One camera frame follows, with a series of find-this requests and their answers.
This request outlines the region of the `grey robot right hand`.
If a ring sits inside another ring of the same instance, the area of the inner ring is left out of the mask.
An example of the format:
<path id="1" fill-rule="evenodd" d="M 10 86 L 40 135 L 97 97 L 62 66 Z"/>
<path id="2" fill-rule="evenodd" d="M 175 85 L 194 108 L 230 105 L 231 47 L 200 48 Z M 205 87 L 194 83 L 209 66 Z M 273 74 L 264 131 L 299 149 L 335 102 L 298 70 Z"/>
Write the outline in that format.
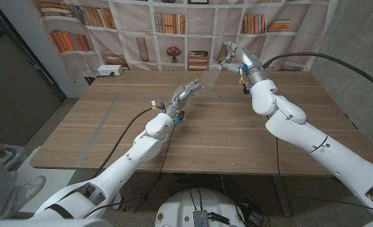
<path id="1" fill-rule="evenodd" d="M 219 63 L 219 70 L 226 69 L 232 74 L 244 73 L 252 85 L 267 79 L 263 64 L 257 56 L 233 42 L 227 41 L 224 44 L 231 48 L 231 53 Z"/>

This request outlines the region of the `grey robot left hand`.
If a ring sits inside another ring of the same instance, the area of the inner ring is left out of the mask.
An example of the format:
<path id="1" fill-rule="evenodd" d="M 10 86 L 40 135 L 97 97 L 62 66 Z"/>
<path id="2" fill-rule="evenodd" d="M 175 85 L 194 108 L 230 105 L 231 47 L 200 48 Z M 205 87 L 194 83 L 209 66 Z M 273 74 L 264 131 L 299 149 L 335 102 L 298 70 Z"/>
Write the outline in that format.
<path id="1" fill-rule="evenodd" d="M 203 89 L 205 86 L 199 83 L 199 79 L 195 79 L 186 85 L 177 87 L 174 91 L 169 105 L 165 108 L 165 114 L 172 119 L 176 117 L 177 113 L 186 105 L 188 98 L 198 89 Z"/>

